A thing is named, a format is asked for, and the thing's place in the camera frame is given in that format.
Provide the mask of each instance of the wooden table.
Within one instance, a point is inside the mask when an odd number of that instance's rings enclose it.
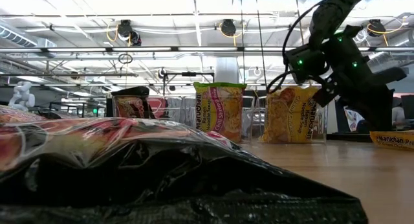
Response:
[[[342,141],[242,147],[275,166],[359,198],[369,223],[414,223],[414,151]]]

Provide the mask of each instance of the ceiling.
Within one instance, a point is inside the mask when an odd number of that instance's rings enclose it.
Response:
[[[122,19],[131,20],[132,27],[140,34],[143,47],[281,47],[289,26],[299,13],[304,12],[321,0],[0,0],[0,25],[14,27],[20,34],[31,39],[47,39],[57,47],[125,47],[126,41],[115,38],[116,25]],[[346,25],[365,27],[370,19],[380,19],[387,31],[389,46],[412,46],[407,35],[414,24],[413,0],[363,0],[349,14],[341,28]],[[224,19],[233,19],[239,37],[227,38],[220,31]],[[293,31],[288,46],[306,43],[311,14],[303,19]],[[361,31],[354,39],[358,46],[386,46],[383,37],[366,36]],[[0,47],[18,48],[18,44],[0,39]],[[3,73],[93,73],[104,74],[96,80],[119,84],[161,84],[158,77],[161,68],[170,73],[194,71],[209,73],[214,71],[218,56],[236,57],[240,69],[241,82],[262,84],[263,65],[266,68],[267,82],[283,72],[283,60],[278,53],[267,54],[264,62],[261,54],[230,53],[180,53],[180,52],[132,52],[134,60],[128,65],[118,62],[119,53],[56,53],[53,57],[42,57],[34,53],[7,53],[0,63]],[[375,55],[371,62],[373,70],[387,66],[409,64],[411,56],[401,52]],[[134,73],[136,76],[106,76],[114,73]],[[186,84],[206,81],[202,76],[176,76],[171,84]],[[80,77],[44,78],[43,84],[88,84],[92,80]],[[262,86],[249,86],[250,89],[264,89]],[[104,97],[105,92],[98,86],[60,87],[61,91],[48,90],[47,96],[38,95],[42,102],[56,100],[60,96],[88,98]],[[11,89],[0,89],[10,94]],[[177,86],[175,91],[167,89],[167,94],[193,93],[191,86]],[[162,87],[152,87],[151,94],[162,93]]]

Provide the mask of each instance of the noodle block image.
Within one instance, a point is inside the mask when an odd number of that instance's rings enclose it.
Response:
[[[194,88],[195,127],[204,132],[217,132],[233,142],[241,142],[243,90],[246,85],[195,82]]]
[[[316,87],[287,87],[266,97],[265,130],[259,141],[310,143],[317,115]]]

